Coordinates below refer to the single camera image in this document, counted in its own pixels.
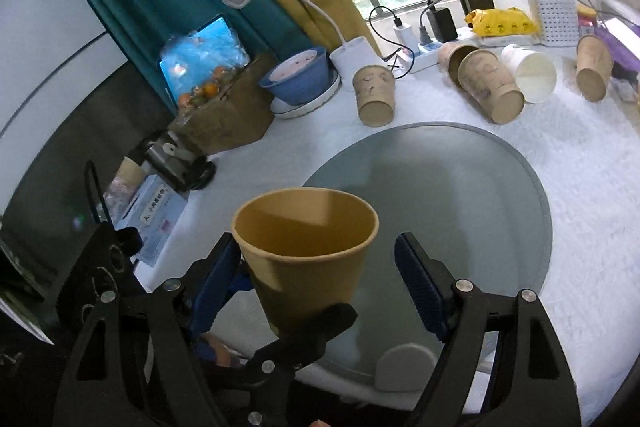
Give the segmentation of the white plastic basket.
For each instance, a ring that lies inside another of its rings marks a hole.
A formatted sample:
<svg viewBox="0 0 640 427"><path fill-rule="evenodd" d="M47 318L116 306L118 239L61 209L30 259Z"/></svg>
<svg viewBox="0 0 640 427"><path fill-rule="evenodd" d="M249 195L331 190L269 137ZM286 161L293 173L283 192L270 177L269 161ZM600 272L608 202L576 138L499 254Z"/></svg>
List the white plastic basket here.
<svg viewBox="0 0 640 427"><path fill-rule="evenodd" d="M576 46L580 38L576 0L527 0L543 46Z"/></svg>

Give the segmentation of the bamboo print paper cup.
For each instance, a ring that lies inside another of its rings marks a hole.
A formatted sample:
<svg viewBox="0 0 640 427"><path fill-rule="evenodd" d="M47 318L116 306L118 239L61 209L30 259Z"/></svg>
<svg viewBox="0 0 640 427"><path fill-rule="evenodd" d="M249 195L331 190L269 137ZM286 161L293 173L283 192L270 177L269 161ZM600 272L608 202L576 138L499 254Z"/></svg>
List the bamboo print paper cup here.
<svg viewBox="0 0 640 427"><path fill-rule="evenodd" d="M595 35L584 35L576 48L576 83L590 102L600 102L608 91L614 61L608 46Z"/></svg>

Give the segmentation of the yellow lid jar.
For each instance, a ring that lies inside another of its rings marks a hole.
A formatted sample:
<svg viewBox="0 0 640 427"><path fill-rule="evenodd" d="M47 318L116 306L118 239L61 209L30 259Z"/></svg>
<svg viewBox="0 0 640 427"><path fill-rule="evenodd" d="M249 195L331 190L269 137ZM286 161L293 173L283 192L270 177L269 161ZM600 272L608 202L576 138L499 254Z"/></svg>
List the yellow lid jar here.
<svg viewBox="0 0 640 427"><path fill-rule="evenodd" d="M591 6L585 5L582 2L576 2L576 11L578 16L578 22L581 25L595 25L598 19L598 13Z"/></svg>

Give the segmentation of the brown paper cup lying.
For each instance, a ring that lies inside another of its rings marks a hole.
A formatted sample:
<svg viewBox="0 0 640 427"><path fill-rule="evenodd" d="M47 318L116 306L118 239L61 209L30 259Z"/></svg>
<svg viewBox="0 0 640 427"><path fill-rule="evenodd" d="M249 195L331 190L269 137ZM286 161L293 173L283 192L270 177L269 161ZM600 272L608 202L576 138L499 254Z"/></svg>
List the brown paper cup lying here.
<svg viewBox="0 0 640 427"><path fill-rule="evenodd" d="M460 63L458 83L495 124L509 124L522 113L524 94L496 54L476 50Z"/></svg>

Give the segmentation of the black power adapter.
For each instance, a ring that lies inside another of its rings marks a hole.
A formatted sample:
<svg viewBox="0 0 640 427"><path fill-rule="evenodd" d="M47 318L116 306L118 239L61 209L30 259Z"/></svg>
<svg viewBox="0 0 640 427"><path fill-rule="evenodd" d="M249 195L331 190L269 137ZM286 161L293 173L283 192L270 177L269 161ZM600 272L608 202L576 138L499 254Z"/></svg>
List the black power adapter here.
<svg viewBox="0 0 640 427"><path fill-rule="evenodd" d="M427 18L430 21L434 37L441 43L457 40L458 32L454 19L452 18L450 9L448 8L431 8L427 12Z"/></svg>

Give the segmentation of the yellow wipes pack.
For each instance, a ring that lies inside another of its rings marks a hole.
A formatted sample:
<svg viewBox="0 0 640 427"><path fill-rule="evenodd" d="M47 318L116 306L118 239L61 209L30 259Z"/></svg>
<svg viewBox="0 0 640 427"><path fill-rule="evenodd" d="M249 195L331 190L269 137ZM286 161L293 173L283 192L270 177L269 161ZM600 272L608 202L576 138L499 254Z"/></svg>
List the yellow wipes pack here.
<svg viewBox="0 0 640 427"><path fill-rule="evenodd" d="M518 8L476 9L466 14L464 21L479 37L533 35L537 32L536 24Z"/></svg>

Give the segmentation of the grey round glass turntable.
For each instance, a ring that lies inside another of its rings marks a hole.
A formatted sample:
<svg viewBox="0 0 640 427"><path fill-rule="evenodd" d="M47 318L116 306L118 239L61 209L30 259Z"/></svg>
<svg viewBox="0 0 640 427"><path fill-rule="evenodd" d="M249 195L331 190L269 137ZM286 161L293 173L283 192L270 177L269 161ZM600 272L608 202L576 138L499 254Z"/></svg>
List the grey round glass turntable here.
<svg viewBox="0 0 640 427"><path fill-rule="evenodd" d="M306 184L352 193L380 220L352 297L358 319L320 361L347 379L372 384L378 359L408 343L442 352L396 268L401 233L482 291L513 296L544 285L552 251L546 192L526 159L485 130L412 124L381 131L332 157Z"/></svg>

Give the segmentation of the plain brown paper cup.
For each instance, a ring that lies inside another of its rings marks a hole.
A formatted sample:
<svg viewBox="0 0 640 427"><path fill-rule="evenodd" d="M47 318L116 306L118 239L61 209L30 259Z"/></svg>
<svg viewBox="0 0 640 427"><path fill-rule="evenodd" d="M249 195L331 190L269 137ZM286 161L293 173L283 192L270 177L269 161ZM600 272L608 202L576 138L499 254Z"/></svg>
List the plain brown paper cup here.
<svg viewBox="0 0 640 427"><path fill-rule="evenodd" d="M330 188L282 188L235 211L231 233L276 335L352 301L379 227L368 202Z"/></svg>

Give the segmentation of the purple cloth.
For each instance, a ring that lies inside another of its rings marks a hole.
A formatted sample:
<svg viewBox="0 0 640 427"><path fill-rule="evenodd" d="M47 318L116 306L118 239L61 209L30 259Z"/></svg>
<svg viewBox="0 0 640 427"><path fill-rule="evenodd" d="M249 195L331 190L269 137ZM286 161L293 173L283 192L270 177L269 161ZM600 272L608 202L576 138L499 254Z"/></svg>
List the purple cloth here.
<svg viewBox="0 0 640 427"><path fill-rule="evenodd" d="M604 24L596 28L596 36L608 46L615 62L626 69L639 72L639 39L620 42L608 32Z"/></svg>

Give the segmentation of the white inside paper cup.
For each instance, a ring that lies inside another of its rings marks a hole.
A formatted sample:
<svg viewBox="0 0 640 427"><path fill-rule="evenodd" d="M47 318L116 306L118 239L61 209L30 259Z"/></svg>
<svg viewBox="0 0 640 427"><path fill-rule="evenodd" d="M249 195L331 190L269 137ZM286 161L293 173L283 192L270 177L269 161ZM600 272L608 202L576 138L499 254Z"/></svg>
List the white inside paper cup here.
<svg viewBox="0 0 640 427"><path fill-rule="evenodd" d="M558 74L546 54L509 44L502 50L500 58L527 103L538 104L550 98Z"/></svg>

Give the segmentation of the blue tissue box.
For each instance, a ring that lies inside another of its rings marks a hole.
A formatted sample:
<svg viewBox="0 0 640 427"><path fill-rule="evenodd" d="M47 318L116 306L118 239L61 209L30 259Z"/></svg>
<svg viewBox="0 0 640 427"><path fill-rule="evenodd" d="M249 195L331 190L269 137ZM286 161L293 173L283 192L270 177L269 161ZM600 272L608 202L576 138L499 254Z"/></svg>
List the blue tissue box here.
<svg viewBox="0 0 640 427"><path fill-rule="evenodd" d="M154 268L172 230L186 207L186 199L161 176L148 176L115 228L135 228L142 240L136 259Z"/></svg>

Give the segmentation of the black tape dispenser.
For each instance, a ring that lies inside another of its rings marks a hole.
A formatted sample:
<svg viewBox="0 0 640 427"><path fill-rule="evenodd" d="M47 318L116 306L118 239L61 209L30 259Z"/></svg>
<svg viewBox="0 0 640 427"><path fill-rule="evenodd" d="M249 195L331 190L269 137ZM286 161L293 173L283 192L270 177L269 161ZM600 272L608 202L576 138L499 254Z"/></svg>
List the black tape dispenser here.
<svg viewBox="0 0 640 427"><path fill-rule="evenodd" d="M203 190L217 171L213 161L192 153L175 133L164 129L143 138L127 157L140 167L148 164L150 172L159 174L179 193Z"/></svg>

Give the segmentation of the printed paper cup lying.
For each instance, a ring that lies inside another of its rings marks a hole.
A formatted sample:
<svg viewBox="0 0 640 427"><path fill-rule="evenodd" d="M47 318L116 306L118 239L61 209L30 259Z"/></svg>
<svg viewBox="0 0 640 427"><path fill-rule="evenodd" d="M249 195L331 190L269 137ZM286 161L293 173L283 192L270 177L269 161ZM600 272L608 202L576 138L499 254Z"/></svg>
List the printed paper cup lying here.
<svg viewBox="0 0 640 427"><path fill-rule="evenodd" d="M363 124L377 128L393 121L395 84L393 73L384 66L370 65L356 72L352 87L356 93L358 116Z"/></svg>

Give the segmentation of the blue ceramic bowl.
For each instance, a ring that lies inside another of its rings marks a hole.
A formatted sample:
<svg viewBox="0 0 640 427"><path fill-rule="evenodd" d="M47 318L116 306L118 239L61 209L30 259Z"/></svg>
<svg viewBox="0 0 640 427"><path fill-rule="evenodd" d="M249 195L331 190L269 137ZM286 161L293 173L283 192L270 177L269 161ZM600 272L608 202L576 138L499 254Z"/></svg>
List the blue ceramic bowl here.
<svg viewBox="0 0 640 427"><path fill-rule="evenodd" d="M271 69L258 86L288 105L303 105L328 90L331 78L326 49L314 46Z"/></svg>

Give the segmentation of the smartphone with lit screen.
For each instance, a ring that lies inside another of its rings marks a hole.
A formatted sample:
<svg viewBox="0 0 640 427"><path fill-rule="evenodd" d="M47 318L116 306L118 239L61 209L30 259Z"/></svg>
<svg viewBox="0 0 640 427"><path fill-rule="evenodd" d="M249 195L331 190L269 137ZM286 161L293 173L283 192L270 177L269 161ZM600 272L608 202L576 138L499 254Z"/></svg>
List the smartphone with lit screen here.
<svg viewBox="0 0 640 427"><path fill-rule="evenodd" d="M627 40L638 40L639 31L636 26L629 26L618 17L609 18L604 22L604 26L608 32L620 42Z"/></svg>

